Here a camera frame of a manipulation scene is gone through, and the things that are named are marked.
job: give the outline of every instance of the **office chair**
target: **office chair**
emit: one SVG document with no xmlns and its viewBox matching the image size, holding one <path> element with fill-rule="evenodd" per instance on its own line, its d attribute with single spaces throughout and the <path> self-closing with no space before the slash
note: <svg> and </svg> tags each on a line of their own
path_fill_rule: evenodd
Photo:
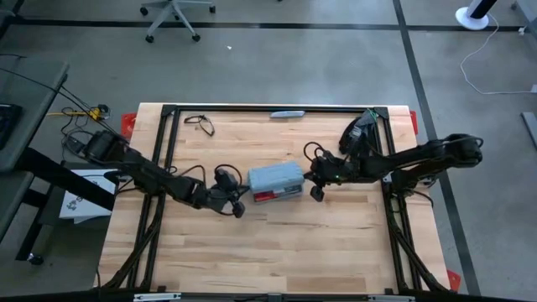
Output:
<svg viewBox="0 0 537 302">
<path fill-rule="evenodd" d="M 207 4 L 209 5 L 209 11 L 211 13 L 216 13 L 216 6 L 211 1 L 200 1 L 200 0 L 164 0 L 158 1 L 156 3 L 144 3 L 140 8 L 140 13 L 143 16 L 147 16 L 149 13 L 148 8 L 159 8 L 162 9 L 159 16 L 153 21 L 153 24 L 148 29 L 148 35 L 145 37 L 145 40 L 149 43 L 154 42 L 153 32 L 160 26 L 171 14 L 174 15 L 175 20 L 183 22 L 183 24 L 190 30 L 192 33 L 192 39 L 195 42 L 200 40 L 200 35 L 196 34 L 190 23 L 185 18 L 185 15 L 181 12 L 180 4 Z"/>
</svg>

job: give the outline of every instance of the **white remote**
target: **white remote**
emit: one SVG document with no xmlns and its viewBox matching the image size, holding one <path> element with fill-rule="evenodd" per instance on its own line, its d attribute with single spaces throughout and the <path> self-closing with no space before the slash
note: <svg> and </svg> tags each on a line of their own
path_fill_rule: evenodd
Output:
<svg viewBox="0 0 537 302">
<path fill-rule="evenodd" d="M 303 117 L 305 111 L 288 111 L 288 112 L 272 112 L 271 118 L 290 118 L 290 117 Z"/>
</svg>

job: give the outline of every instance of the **white cable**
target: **white cable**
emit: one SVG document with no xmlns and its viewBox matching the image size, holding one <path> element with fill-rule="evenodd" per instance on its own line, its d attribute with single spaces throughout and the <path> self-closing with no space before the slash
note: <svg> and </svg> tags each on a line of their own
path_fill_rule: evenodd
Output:
<svg viewBox="0 0 537 302">
<path fill-rule="evenodd" d="M 483 92 L 483 91 L 480 91 L 475 85 L 473 85 L 470 80 L 468 80 L 468 76 L 467 76 L 467 73 L 464 71 L 464 67 L 462 67 L 464 65 L 464 63 L 470 58 L 472 57 L 473 55 L 477 54 L 478 52 L 480 52 L 483 48 L 485 48 L 485 46 L 487 46 L 487 43 L 488 41 L 494 36 L 495 33 L 497 33 L 497 31 L 500 29 L 500 24 L 498 23 L 498 21 L 496 20 L 496 18 L 492 15 L 492 14 L 488 14 L 488 16 L 490 16 L 490 18 L 492 18 L 494 20 L 494 22 L 496 23 L 496 29 L 494 29 L 493 33 L 490 34 L 487 39 L 485 40 L 485 43 L 483 44 L 483 46 L 481 46 L 478 50 L 472 52 L 471 54 L 467 55 L 466 58 L 464 58 L 464 60 L 462 60 L 461 62 L 461 71 L 462 71 L 462 74 L 464 75 L 464 80 L 466 80 L 466 82 L 473 88 L 475 89 L 477 92 L 481 93 L 482 95 L 498 95 L 498 94 L 521 94 L 521 93 L 529 93 L 529 94 L 534 94 L 534 92 L 532 91 L 492 91 L 492 92 Z"/>
</svg>

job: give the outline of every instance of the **table leg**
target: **table leg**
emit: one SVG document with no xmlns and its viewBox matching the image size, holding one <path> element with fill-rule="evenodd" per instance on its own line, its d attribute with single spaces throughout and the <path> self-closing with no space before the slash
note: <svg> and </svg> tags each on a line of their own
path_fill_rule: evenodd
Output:
<svg viewBox="0 0 537 302">
<path fill-rule="evenodd" d="M 74 195 L 80 196 L 107 210 L 114 206 L 114 195 L 98 185 L 57 164 L 32 148 L 26 148 L 17 162 L 17 169 L 32 172 L 42 180 L 48 181 Z"/>
<path fill-rule="evenodd" d="M 18 261 L 27 261 L 29 260 L 29 255 L 32 252 L 32 248 L 34 248 L 35 241 L 37 240 L 37 237 L 39 236 L 39 233 L 41 232 L 41 225 L 39 223 L 39 218 L 41 217 L 41 213 L 43 212 L 44 206 L 40 207 L 37 211 L 37 214 L 35 214 L 34 221 L 32 221 L 32 225 L 30 226 L 28 232 L 26 233 L 26 237 L 23 240 L 23 243 L 20 245 L 20 248 L 18 249 L 17 256 L 15 256 L 15 260 Z"/>
</svg>

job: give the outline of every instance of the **gray desk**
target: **gray desk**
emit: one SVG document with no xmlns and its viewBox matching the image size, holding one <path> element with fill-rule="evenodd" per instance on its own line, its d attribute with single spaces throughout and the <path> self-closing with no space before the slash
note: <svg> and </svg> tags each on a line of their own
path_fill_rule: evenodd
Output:
<svg viewBox="0 0 537 302">
<path fill-rule="evenodd" d="M 59 89 L 69 66 L 65 62 L 0 57 L 0 67 Z M 18 159 L 50 108 L 55 93 L 0 70 L 0 102 L 17 104 L 23 114 L 4 149 L 0 150 L 0 173 L 14 170 Z"/>
<path fill-rule="evenodd" d="M 17 213 L 18 206 L 23 202 L 24 195 L 30 187 L 34 176 L 29 172 L 13 172 L 0 175 L 0 241 L 6 236 L 9 225 Z"/>
<path fill-rule="evenodd" d="M 108 209 L 112 209 L 114 198 L 99 186 L 28 147 L 66 79 L 68 65 L 58 61 L 1 56 L 0 68 L 50 87 L 0 70 L 0 102 L 23 108 L 8 142 L 0 150 L 0 240 L 5 236 L 21 202 L 39 209 L 16 257 L 16 260 L 24 261 L 32 259 L 31 249 L 41 229 L 39 218 L 48 200 L 47 195 L 29 189 L 34 176 L 51 183 L 50 192 L 59 186 Z M 39 264 L 42 261 L 30 262 Z"/>
</svg>

